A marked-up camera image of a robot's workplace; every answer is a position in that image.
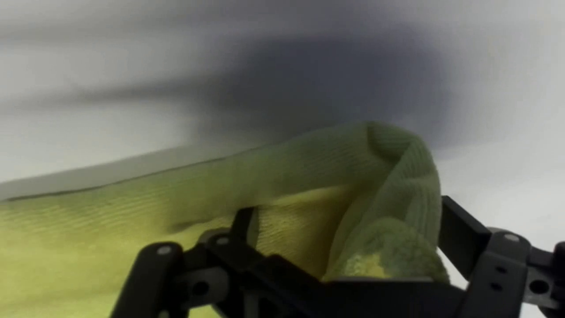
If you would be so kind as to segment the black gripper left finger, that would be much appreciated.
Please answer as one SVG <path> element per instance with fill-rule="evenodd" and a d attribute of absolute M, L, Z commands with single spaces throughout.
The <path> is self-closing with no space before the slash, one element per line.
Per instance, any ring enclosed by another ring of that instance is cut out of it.
<path fill-rule="evenodd" d="M 254 213 L 242 209 L 227 230 L 190 250 L 176 243 L 143 248 L 109 318 L 459 318 L 462 292 L 446 283 L 344 280 L 323 283 L 279 255 L 247 245 Z"/>

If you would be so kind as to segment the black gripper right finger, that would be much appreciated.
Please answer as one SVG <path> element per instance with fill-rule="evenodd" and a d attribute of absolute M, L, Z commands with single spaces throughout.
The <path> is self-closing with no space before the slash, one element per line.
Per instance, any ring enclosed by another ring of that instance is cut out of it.
<path fill-rule="evenodd" d="M 533 305 L 565 318 L 565 243 L 550 252 L 503 229 L 489 229 L 453 199 L 441 199 L 437 248 L 468 282 L 457 318 L 519 318 Z"/>

